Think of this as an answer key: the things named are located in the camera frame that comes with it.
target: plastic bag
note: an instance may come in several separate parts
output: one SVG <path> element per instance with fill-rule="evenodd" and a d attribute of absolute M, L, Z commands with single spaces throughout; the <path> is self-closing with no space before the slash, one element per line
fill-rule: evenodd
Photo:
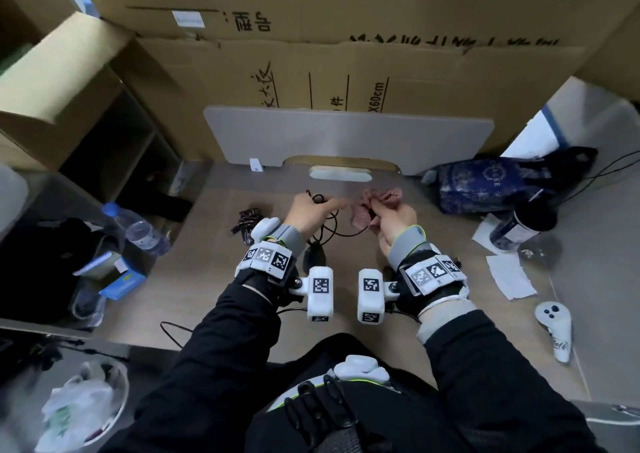
<path fill-rule="evenodd" d="M 69 381 L 53 389 L 42 408 L 45 432 L 37 453 L 64 453 L 82 448 L 111 414 L 113 389 L 104 381 Z"/>

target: pink fabric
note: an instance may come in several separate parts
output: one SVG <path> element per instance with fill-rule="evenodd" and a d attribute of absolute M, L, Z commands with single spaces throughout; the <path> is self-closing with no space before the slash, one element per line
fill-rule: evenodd
<path fill-rule="evenodd" d="M 369 209 L 371 209 L 371 199 L 378 199 L 386 207 L 395 211 L 398 206 L 400 206 L 402 190 L 391 189 L 386 192 L 381 192 L 376 189 L 365 190 L 362 197 L 351 204 L 351 210 L 353 211 L 351 225 L 357 230 L 363 230 L 367 227 L 376 230 L 380 227 L 380 217 L 376 216 L 372 220 L 371 215 L 369 214 Z"/>

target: hand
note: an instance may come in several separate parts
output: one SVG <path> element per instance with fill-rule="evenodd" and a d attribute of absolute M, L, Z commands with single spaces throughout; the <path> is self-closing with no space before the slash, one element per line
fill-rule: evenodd
<path fill-rule="evenodd" d="M 322 227 L 330 213 L 344 209 L 348 203 L 347 199 L 330 199 L 324 204 L 316 204 L 309 194 L 298 194 L 284 224 L 298 229 L 307 240 Z"/>
<path fill-rule="evenodd" d="M 373 211 L 380 216 L 380 231 L 378 232 L 378 242 L 380 250 L 388 257 L 391 246 L 404 231 L 418 223 L 418 216 L 413 207 L 400 204 L 395 211 L 385 207 L 380 200 L 371 200 Z"/>

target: black sleeve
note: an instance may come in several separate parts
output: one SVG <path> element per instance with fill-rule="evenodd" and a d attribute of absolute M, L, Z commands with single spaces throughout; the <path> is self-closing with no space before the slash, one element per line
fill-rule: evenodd
<path fill-rule="evenodd" d="M 447 323 L 425 348 L 448 416 L 478 451 L 603 451 L 580 410 L 484 312 Z"/>
<path fill-rule="evenodd" d="M 242 451 L 260 408 L 254 392 L 278 341 L 280 319 L 265 298 L 230 284 L 196 327 L 135 422 L 100 453 Z"/>

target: white board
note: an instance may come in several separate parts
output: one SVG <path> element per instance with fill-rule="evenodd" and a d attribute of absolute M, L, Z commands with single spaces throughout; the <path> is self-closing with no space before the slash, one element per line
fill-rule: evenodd
<path fill-rule="evenodd" d="M 293 156 L 384 160 L 404 175 L 473 158 L 492 120 L 209 106 L 204 117 L 230 163 L 282 166 Z"/>

